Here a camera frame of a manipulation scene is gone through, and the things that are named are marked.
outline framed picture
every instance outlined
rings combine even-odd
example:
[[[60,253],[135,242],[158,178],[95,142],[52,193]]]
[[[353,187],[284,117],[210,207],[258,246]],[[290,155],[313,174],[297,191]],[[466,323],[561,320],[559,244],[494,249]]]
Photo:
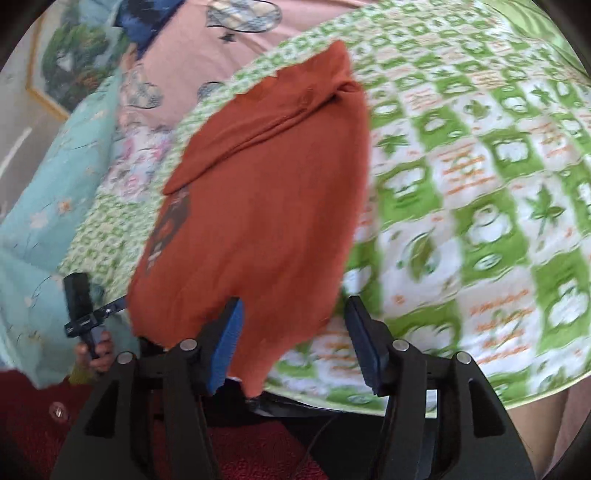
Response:
[[[105,80],[129,46],[110,25],[119,0],[57,0],[37,21],[27,90],[66,119]]]

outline blue gripper pad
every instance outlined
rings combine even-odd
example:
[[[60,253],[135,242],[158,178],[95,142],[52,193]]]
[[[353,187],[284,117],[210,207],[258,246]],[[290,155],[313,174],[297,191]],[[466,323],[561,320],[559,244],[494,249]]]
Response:
[[[217,344],[210,354],[210,375],[206,383],[207,392],[213,395],[226,380],[226,373],[236,351],[236,344],[244,324],[244,305],[238,298],[231,299],[221,317],[215,322]]]

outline green and white blanket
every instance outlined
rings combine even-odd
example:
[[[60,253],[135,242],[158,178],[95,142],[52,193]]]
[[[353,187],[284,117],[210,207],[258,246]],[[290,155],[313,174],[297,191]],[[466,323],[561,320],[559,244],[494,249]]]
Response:
[[[125,294],[191,136],[236,94],[338,38],[366,88],[373,143],[343,292],[424,351],[470,352],[508,407],[587,375],[591,81],[476,1],[384,0],[260,57],[178,126],[146,202],[99,192],[61,271]],[[266,388],[382,413],[338,311]]]

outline white wall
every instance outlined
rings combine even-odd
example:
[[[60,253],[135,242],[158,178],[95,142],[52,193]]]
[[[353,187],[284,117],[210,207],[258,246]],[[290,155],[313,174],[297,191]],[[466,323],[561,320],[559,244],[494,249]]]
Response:
[[[34,28],[0,72],[0,220],[31,181],[61,125],[25,90]]]

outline orange shirt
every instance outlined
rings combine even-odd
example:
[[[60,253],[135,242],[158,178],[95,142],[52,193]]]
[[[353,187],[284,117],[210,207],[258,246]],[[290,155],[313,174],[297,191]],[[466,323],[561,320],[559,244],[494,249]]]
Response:
[[[164,188],[129,287],[135,333],[172,347],[240,297],[229,375],[258,395],[273,363],[332,313],[368,160],[365,94],[341,41],[237,96]]]

